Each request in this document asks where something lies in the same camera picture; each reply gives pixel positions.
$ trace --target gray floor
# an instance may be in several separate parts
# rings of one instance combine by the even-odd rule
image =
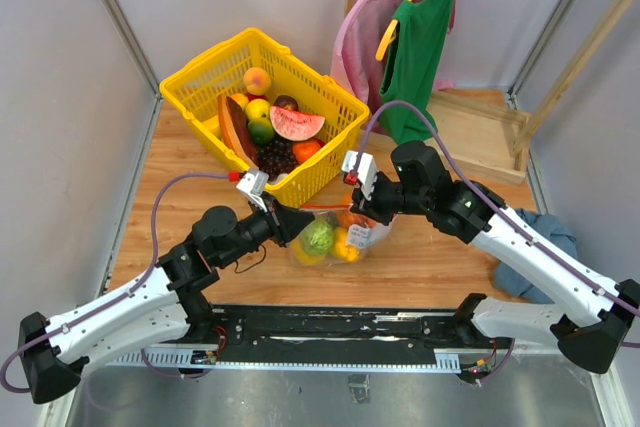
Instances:
[[[76,397],[67,427],[602,426],[589,375],[555,356],[512,358],[482,388],[451,374],[371,374],[368,396],[349,374],[213,371],[174,380],[107,367]]]

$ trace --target clothes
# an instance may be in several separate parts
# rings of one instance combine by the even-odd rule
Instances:
[[[331,77],[365,102],[371,112],[382,105],[379,90],[385,69],[385,63],[375,59],[376,50],[402,1],[358,0],[334,43]],[[449,27],[453,28],[453,17]],[[453,83],[443,82],[440,87],[453,87]]]
[[[578,257],[576,238],[555,215],[537,214],[524,209],[518,209],[516,212],[522,220],[553,245],[574,259]],[[514,297],[524,297],[536,304],[553,304],[553,301],[544,292],[504,262],[500,263],[495,270],[493,285]]]
[[[455,0],[422,0],[400,4],[396,39],[389,46],[380,87],[383,102],[404,100],[427,115],[427,103],[440,63]],[[431,137],[418,116],[398,106],[386,110],[380,124],[398,144]]]

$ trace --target clear plastic bag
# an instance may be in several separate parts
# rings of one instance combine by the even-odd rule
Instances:
[[[314,210],[315,220],[289,245],[291,260],[301,266],[353,263],[391,231],[348,209]]]

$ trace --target yellow basket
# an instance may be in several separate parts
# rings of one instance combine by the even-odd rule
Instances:
[[[318,134],[326,145],[286,178],[266,187],[283,204],[299,207],[340,172],[369,108],[329,76],[297,59],[288,47],[258,29],[246,29],[203,52],[160,84],[162,94],[182,113],[198,139],[232,170],[245,171],[249,166],[202,122],[218,113],[219,95],[245,91],[242,77],[249,67],[262,67],[271,76],[269,100],[291,95],[302,112],[326,119]]]

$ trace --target pink shirt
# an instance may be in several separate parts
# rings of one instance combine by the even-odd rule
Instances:
[[[372,113],[381,105],[380,84],[386,65],[386,60],[377,61],[375,54],[402,1],[358,0],[342,22],[333,46],[331,77],[365,102]],[[452,14],[449,29],[453,28],[453,20]],[[436,80],[433,88],[450,87],[453,87],[453,82]]]

